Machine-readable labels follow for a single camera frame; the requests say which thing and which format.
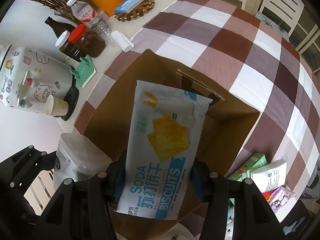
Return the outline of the clear plastic swab box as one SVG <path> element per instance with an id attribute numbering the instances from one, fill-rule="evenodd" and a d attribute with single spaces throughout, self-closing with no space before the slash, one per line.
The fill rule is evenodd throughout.
<path id="1" fill-rule="evenodd" d="M 61 134 L 56 151 L 53 185 L 57 190 L 66 178 L 82 181 L 106 171 L 112 159 L 86 136 Z"/>

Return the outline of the white roll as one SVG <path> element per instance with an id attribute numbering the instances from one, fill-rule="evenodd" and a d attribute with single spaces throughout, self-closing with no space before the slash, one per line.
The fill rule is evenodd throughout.
<path id="1" fill-rule="evenodd" d="M 123 33 L 115 30 L 111 33 L 112 38 L 117 42 L 123 52 L 131 51 L 135 45 Z"/>

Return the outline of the white decorated kettle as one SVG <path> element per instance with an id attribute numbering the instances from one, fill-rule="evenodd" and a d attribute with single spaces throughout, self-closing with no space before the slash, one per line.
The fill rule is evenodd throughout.
<path id="1" fill-rule="evenodd" d="M 1 103 L 27 112 L 45 113 L 50 95 L 69 105 L 68 120 L 79 98 L 74 68 L 28 47 L 1 39 Z"/>

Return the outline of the dark glass bottle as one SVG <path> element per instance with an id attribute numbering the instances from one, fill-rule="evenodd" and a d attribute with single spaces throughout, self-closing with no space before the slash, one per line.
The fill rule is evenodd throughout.
<path id="1" fill-rule="evenodd" d="M 75 29 L 75 26 L 69 24 L 69 23 L 63 23 L 63 22 L 57 22 L 56 20 L 52 19 L 51 17 L 48 17 L 45 20 L 45 24 L 50 26 L 57 38 L 61 36 L 61 34 L 64 31 L 72 32 Z"/>

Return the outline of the purple snack bag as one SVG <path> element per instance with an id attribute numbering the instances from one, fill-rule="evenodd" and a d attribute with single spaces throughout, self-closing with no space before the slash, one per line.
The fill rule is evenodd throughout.
<path id="1" fill-rule="evenodd" d="M 275 189 L 270 195 L 268 204 L 274 212 L 277 212 L 282 206 L 284 206 L 290 199 L 296 196 L 296 193 L 290 191 L 284 186 L 280 186 Z"/>

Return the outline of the hello kitty plush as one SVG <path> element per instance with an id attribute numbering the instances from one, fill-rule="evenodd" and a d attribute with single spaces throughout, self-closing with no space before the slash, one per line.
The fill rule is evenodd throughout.
<path id="1" fill-rule="evenodd" d="M 234 228 L 234 206 L 228 205 L 225 240 L 232 239 Z"/>

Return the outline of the green bricks box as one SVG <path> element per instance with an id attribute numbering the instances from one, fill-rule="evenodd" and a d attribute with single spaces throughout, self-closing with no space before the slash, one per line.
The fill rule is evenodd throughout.
<path id="1" fill-rule="evenodd" d="M 240 166 L 233 174 L 228 177 L 228 180 L 243 181 L 248 178 L 249 173 L 260 167 L 267 165 L 267 160 L 264 154 L 253 154 L 243 165 Z"/>

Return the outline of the clear water bottle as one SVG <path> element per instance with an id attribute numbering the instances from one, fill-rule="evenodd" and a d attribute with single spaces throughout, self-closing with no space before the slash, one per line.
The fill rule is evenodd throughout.
<path id="1" fill-rule="evenodd" d="M 81 23 L 95 30 L 102 38 L 106 38 L 110 34 L 111 27 L 106 12 L 101 9 L 95 10 L 84 1 L 68 0 L 66 4 Z"/>

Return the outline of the paper cup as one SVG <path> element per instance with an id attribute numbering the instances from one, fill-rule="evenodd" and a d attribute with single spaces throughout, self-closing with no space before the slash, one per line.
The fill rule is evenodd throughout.
<path id="1" fill-rule="evenodd" d="M 45 104 L 47 116 L 65 116 L 68 113 L 69 105 L 66 101 L 50 95 Z"/>

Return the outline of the blue tissue box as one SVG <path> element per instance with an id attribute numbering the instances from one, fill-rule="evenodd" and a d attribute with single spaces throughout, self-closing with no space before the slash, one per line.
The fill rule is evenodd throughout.
<path id="1" fill-rule="evenodd" d="M 145 0 L 125 0 L 123 3 L 121 3 L 121 5 L 119 5 L 114 10 L 114 13 L 115 14 L 128 14 L 143 1 L 145 1 Z"/>

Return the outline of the soda biscuits pack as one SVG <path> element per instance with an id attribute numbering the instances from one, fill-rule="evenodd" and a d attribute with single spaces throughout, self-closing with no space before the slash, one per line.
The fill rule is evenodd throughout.
<path id="1" fill-rule="evenodd" d="M 137 81 L 117 212 L 176 220 L 212 100 Z"/>

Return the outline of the white lid jar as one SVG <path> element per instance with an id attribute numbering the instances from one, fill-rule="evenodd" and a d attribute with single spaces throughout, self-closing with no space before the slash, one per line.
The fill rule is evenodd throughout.
<path id="1" fill-rule="evenodd" d="M 55 46 L 66 56 L 74 59 L 77 62 L 81 62 L 81 58 L 85 58 L 87 54 L 84 53 L 81 49 L 77 48 L 73 43 L 69 42 L 69 36 L 70 32 L 65 30 L 57 38 Z"/>

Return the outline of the red lid jar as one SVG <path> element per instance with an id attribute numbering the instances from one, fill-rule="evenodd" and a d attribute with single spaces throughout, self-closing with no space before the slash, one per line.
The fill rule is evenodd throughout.
<path id="1" fill-rule="evenodd" d="M 84 24 L 78 25 L 69 35 L 68 41 L 90 57 L 97 58 L 106 48 L 102 37 Z"/>

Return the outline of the woven brown trivet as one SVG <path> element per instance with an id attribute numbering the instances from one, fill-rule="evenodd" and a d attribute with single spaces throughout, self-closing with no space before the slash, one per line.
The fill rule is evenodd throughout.
<path id="1" fill-rule="evenodd" d="M 154 8 L 154 6 L 155 6 L 155 0 L 144 0 L 142 3 L 137 5 L 133 10 L 131 10 L 127 14 L 125 13 L 115 14 L 114 18 L 119 22 L 135 20 L 149 13 Z"/>

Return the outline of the checkered tablecloth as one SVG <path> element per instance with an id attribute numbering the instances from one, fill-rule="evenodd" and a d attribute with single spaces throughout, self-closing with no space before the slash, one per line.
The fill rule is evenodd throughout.
<path id="1" fill-rule="evenodd" d="M 297 196 L 319 158 L 319 83 L 295 48 L 249 13 L 220 0 L 175 0 L 131 37 L 103 73 L 74 124 L 87 124 L 115 81 L 145 50 L 202 72 L 262 114 L 238 155 L 284 159 Z"/>

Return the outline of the green phone stand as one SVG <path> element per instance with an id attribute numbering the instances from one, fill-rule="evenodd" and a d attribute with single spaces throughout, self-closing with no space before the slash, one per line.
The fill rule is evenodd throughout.
<path id="1" fill-rule="evenodd" d="M 85 56 L 80 58 L 80 63 L 75 68 L 71 70 L 72 75 L 75 77 L 78 86 L 84 88 L 91 78 L 96 74 L 96 69 L 92 62 L 90 56 Z"/>

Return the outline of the white powder bag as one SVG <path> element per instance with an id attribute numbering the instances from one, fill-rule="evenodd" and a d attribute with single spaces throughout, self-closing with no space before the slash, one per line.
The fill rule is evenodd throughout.
<path id="1" fill-rule="evenodd" d="M 284 159 L 276 160 L 249 173 L 261 193 L 273 191 L 285 184 L 287 163 Z"/>

